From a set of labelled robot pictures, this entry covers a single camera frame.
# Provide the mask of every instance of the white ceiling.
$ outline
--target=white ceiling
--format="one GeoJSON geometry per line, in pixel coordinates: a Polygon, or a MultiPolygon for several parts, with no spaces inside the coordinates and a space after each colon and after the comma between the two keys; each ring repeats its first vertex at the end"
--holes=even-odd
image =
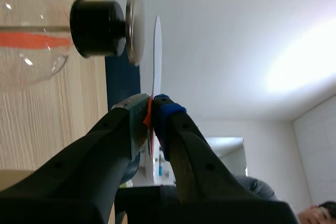
{"type": "Polygon", "coordinates": [[[336,93],[336,0],[144,1],[141,90],[159,15],[162,92],[193,118],[292,120],[336,93]]]}

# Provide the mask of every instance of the ceiling light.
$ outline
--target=ceiling light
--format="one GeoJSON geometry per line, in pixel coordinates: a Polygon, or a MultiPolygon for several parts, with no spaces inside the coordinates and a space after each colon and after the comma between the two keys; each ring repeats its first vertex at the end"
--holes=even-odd
{"type": "Polygon", "coordinates": [[[268,89],[284,92],[328,78],[336,73],[336,19],[303,34],[274,63],[268,89]]]}

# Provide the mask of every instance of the dark blue panel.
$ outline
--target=dark blue panel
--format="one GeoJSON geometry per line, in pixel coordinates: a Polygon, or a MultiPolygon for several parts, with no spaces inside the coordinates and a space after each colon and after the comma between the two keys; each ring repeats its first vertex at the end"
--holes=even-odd
{"type": "Polygon", "coordinates": [[[140,69],[130,65],[126,49],[120,57],[105,57],[107,104],[112,106],[140,93],[140,69]]]}

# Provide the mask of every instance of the white wall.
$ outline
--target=white wall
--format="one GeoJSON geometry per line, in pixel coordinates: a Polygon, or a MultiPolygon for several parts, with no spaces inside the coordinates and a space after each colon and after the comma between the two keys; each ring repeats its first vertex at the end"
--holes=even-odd
{"type": "Polygon", "coordinates": [[[314,204],[336,200],[336,97],[294,121],[314,204]]]}
{"type": "Polygon", "coordinates": [[[236,175],[245,175],[246,158],[244,147],[226,154],[221,157],[220,160],[231,173],[236,175]]]}
{"type": "Polygon", "coordinates": [[[311,205],[293,127],[290,123],[196,121],[206,136],[241,136],[248,172],[267,182],[295,211],[311,205]]]}

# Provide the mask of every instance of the wooden table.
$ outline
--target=wooden table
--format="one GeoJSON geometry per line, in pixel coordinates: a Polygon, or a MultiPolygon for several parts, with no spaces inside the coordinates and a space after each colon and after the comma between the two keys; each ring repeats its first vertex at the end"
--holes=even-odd
{"type": "MultiPolygon", "coordinates": [[[[74,0],[62,0],[70,9],[74,0]]],[[[35,170],[107,113],[104,57],[72,48],[51,79],[0,93],[0,169],[35,170]]]]}

